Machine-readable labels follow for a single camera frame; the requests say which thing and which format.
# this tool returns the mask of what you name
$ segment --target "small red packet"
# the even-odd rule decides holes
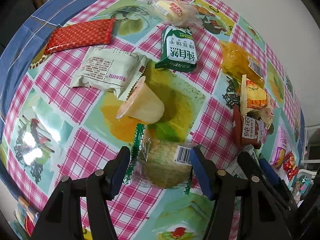
[[[292,152],[290,152],[283,160],[283,169],[285,170],[289,181],[298,174],[298,167],[296,164],[296,159]]]
[[[55,29],[50,36],[44,55],[65,49],[108,44],[111,39],[113,19],[78,23]]]

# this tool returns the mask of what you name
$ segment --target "blue fabric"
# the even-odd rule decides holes
[[[32,14],[15,33],[0,57],[0,141],[10,103],[28,66],[57,25],[64,25],[97,0],[49,0]],[[20,189],[0,161],[0,179],[18,200]]]

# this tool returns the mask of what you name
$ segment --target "metal pin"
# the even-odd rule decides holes
[[[217,173],[220,176],[225,176],[227,174],[227,172],[225,170],[218,170]]]
[[[252,176],[252,177],[251,177],[251,180],[252,180],[253,182],[259,182],[259,181],[260,181],[260,179],[259,179],[257,176]]]
[[[97,171],[95,171],[95,175],[96,176],[102,176],[103,175],[103,173],[104,173],[104,171],[103,170],[97,170]]]
[[[68,175],[64,175],[64,176],[61,177],[61,181],[62,181],[62,182],[67,182],[68,179],[69,179],[69,176],[68,176]]]

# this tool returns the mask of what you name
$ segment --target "tablecloth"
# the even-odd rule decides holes
[[[192,73],[157,71],[153,66],[160,59],[165,25],[147,13],[142,1],[50,0],[23,24],[4,51],[0,69],[8,72],[0,100],[5,123],[0,172],[16,198],[23,196],[41,210],[62,175],[87,177],[114,159],[122,145],[131,145],[136,122],[125,119],[119,125],[114,121],[120,102],[112,93],[68,86],[88,47],[58,52],[30,65],[54,28],[119,14],[111,44],[102,47],[137,51],[150,59],[146,82],[167,111],[166,120],[150,127],[155,136],[199,143],[205,157],[220,168],[233,160],[238,151],[231,138],[232,112],[222,97],[227,77],[220,69],[219,40],[225,40],[261,62],[266,89],[283,109],[302,154],[304,121],[294,88],[275,53],[244,18],[220,0],[184,0],[196,6],[204,24],[204,28],[191,28],[197,68]],[[129,12],[135,20],[126,17]],[[126,132],[119,133],[124,127]],[[42,144],[41,158],[31,167],[19,148],[23,132],[41,135],[36,142]],[[122,185],[108,205],[119,239],[170,239],[179,226],[188,232],[182,239],[201,239],[213,203],[201,196],[194,179],[189,195],[183,190]],[[89,229],[85,198],[81,214],[83,226]],[[194,217],[192,223],[188,216]],[[236,236],[236,216],[233,225],[230,238]]]

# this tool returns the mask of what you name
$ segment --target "green package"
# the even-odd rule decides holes
[[[161,59],[155,68],[191,72],[196,65],[196,46],[191,31],[167,26],[161,35]]]

